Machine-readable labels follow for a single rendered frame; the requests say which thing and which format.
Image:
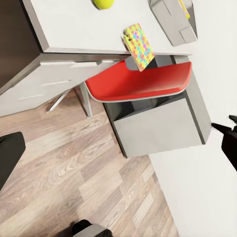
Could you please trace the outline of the board game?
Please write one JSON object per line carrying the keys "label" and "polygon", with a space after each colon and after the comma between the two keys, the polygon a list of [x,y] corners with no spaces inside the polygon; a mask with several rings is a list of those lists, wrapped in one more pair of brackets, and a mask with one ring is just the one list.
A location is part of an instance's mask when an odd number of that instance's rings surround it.
{"label": "board game", "polygon": [[182,0],[179,0],[179,2],[180,2],[180,4],[181,4],[181,6],[182,6],[182,8],[183,8],[183,10],[184,10],[184,12],[185,12],[187,18],[189,19],[190,15],[189,15],[188,11],[186,10],[186,8],[185,8],[185,6],[184,6]]}

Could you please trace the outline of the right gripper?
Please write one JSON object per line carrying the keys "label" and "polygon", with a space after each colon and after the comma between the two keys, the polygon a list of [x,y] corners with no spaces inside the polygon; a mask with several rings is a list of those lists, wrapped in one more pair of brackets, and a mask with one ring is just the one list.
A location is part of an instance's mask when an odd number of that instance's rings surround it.
{"label": "right gripper", "polygon": [[[230,120],[234,120],[237,123],[237,117],[236,116],[229,116]],[[226,131],[232,132],[234,131],[235,133],[237,133],[237,124],[234,125],[232,128],[231,127],[227,127],[226,125],[220,124],[220,123],[215,123],[214,127],[216,129],[218,129],[221,133],[225,133]]]}

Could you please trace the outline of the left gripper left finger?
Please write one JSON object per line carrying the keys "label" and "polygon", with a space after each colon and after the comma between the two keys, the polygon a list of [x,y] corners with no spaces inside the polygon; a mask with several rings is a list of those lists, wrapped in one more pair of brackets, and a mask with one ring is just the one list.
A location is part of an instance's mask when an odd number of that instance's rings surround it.
{"label": "left gripper left finger", "polygon": [[0,190],[26,150],[21,131],[0,137]]}

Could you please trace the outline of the jigsaw puzzle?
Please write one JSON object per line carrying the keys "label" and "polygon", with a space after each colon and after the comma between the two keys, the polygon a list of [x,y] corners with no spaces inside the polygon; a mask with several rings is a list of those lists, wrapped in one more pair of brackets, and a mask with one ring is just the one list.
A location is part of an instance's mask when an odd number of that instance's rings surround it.
{"label": "jigsaw puzzle", "polygon": [[125,30],[124,42],[132,54],[139,71],[142,72],[155,54],[139,23]]}

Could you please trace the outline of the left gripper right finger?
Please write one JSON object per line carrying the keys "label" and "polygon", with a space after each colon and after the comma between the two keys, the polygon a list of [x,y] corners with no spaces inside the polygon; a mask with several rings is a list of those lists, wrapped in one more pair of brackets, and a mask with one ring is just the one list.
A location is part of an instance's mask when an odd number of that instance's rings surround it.
{"label": "left gripper right finger", "polygon": [[237,133],[226,131],[221,149],[237,171]]}

